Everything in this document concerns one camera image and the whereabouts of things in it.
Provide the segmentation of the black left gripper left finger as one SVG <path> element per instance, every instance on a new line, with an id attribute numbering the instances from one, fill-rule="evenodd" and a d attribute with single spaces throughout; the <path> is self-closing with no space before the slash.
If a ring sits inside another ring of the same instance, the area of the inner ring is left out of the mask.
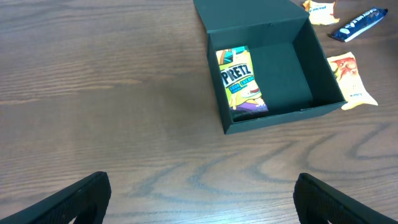
<path id="1" fill-rule="evenodd" d="M 106 172 L 95 172 L 40 202 L 10 215 L 1 223 L 102 224 L 111 198 Z"/>

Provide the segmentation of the green Pretz snack box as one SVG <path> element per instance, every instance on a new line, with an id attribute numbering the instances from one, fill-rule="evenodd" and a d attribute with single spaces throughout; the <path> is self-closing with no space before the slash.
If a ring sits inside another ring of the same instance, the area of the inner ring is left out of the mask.
<path id="1" fill-rule="evenodd" d="M 248 47 L 218 50 L 216 56 L 233 121 L 268 112 L 256 82 Z"/>

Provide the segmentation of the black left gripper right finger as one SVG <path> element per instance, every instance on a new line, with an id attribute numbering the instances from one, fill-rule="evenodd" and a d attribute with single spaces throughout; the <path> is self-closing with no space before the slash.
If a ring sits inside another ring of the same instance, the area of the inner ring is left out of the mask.
<path id="1" fill-rule="evenodd" d="M 308 173 L 299 175 L 293 199 L 300 223 L 397 224 Z"/>

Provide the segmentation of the black gift box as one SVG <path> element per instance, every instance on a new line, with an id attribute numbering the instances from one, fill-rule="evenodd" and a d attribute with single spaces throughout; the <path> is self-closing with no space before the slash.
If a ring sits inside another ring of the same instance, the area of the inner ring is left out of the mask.
<path id="1" fill-rule="evenodd" d="M 309 15 L 291 1 L 195 0 L 225 134 L 322 116 L 345 99 Z M 233 121 L 216 52 L 247 46 L 268 112 Z"/>

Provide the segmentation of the dark blue chocolate bar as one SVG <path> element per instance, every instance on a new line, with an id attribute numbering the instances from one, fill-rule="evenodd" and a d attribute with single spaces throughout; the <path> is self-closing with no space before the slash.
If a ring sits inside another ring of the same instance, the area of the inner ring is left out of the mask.
<path id="1" fill-rule="evenodd" d="M 330 37 L 340 42 L 349 42 L 380 22 L 387 13 L 388 9 L 373 7 L 349 23 L 333 31 Z"/>

